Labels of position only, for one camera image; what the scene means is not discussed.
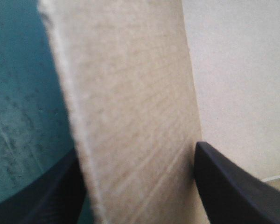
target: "dark plastic piece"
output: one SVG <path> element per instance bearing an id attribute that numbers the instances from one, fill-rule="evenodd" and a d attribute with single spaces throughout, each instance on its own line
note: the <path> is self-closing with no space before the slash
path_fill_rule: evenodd
<path id="1" fill-rule="evenodd" d="M 0 224 L 75 224 L 85 193 L 73 149 L 39 179 L 0 203 Z"/>
<path id="2" fill-rule="evenodd" d="M 194 176 L 211 224 L 280 224 L 280 191 L 206 142 L 196 145 Z"/>

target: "beige cardboard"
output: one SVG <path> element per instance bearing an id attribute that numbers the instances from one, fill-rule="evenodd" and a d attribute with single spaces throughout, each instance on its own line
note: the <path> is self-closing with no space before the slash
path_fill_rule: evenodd
<path id="1" fill-rule="evenodd" d="M 179 0 L 42 0 L 97 223 L 207 223 Z"/>
<path id="2" fill-rule="evenodd" d="M 183 0 L 205 141 L 280 175 L 280 0 Z"/>

